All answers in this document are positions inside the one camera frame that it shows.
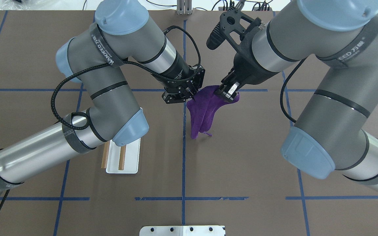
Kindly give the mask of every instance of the white floor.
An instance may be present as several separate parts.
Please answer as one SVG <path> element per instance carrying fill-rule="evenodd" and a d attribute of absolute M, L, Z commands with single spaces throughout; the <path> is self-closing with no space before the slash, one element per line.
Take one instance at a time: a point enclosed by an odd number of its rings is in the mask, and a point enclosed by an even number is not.
<path fill-rule="evenodd" d="M 0 0 L 0 10 L 82 10 L 85 0 L 22 0 L 17 3 L 14 0 Z M 102 0 L 87 0 L 85 10 L 95 10 Z M 153 5 L 146 0 L 138 0 L 148 10 L 175 9 L 176 7 L 162 7 Z M 176 5 L 177 0 L 150 0 L 161 5 Z M 201 7 L 211 10 L 216 0 L 192 0 L 192 7 Z M 273 10 L 279 11 L 286 6 L 290 0 L 274 0 L 270 3 Z M 246 2 L 244 10 L 252 9 L 254 3 Z"/>

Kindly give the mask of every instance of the blue joint cap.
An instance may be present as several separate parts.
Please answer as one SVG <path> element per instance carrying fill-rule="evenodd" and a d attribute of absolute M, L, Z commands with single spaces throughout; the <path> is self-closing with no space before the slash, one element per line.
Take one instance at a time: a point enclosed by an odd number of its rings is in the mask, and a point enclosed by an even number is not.
<path fill-rule="evenodd" d="M 111 35 L 125 35 L 142 28 L 148 21 L 147 9 L 137 0 L 104 0 L 94 13 L 100 29 Z"/>
<path fill-rule="evenodd" d="M 142 113 L 142 108 L 113 137 L 117 146 L 124 146 L 144 136 L 150 127 Z"/>
<path fill-rule="evenodd" d="M 68 42 L 60 47 L 55 56 L 56 65 L 59 71 L 65 75 L 65 78 L 68 78 L 69 76 L 72 76 L 74 74 L 72 73 L 71 67 L 69 66 L 68 62 L 68 46 L 72 39 L 69 39 Z M 78 78 L 74 78 L 71 81 L 75 83 L 81 83 L 81 80 Z"/>
<path fill-rule="evenodd" d="M 327 151 L 308 133 L 291 127 L 281 147 L 282 156 L 293 166 L 312 177 L 324 179 L 335 170 Z"/>
<path fill-rule="evenodd" d="M 332 31 L 356 30 L 378 13 L 378 0 L 297 0 L 303 15 Z"/>

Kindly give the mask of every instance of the clear plastic bag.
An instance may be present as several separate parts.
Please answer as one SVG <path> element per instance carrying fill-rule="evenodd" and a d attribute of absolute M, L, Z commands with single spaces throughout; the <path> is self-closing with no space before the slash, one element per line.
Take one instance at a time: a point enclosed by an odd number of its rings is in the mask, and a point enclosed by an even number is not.
<path fill-rule="evenodd" d="M 63 0 L 3 0 L 0 10 L 46 10 Z"/>

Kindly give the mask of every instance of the white mounting plate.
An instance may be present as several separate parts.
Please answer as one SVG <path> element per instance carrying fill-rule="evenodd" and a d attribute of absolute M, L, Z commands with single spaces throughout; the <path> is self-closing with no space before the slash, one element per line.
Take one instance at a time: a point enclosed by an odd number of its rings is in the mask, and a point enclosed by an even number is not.
<path fill-rule="evenodd" d="M 139 236 L 225 236 L 225 226 L 145 226 Z"/>
<path fill-rule="evenodd" d="M 139 145 L 141 138 L 126 145 L 125 165 L 123 170 L 119 170 L 120 147 L 110 140 L 108 164 L 106 173 L 109 174 L 136 174 L 138 172 Z"/>

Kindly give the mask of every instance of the wooden stick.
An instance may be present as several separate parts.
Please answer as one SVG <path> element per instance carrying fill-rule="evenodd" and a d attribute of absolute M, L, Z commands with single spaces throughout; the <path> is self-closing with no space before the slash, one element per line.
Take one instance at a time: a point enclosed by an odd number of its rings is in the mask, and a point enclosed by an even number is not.
<path fill-rule="evenodd" d="M 125 152 L 126 152 L 126 145 L 120 147 L 119 170 L 125 169 Z"/>
<path fill-rule="evenodd" d="M 109 156 L 110 141 L 105 143 L 103 148 L 103 157 L 102 157 L 102 168 L 106 169 L 108 167 L 108 156 Z"/>

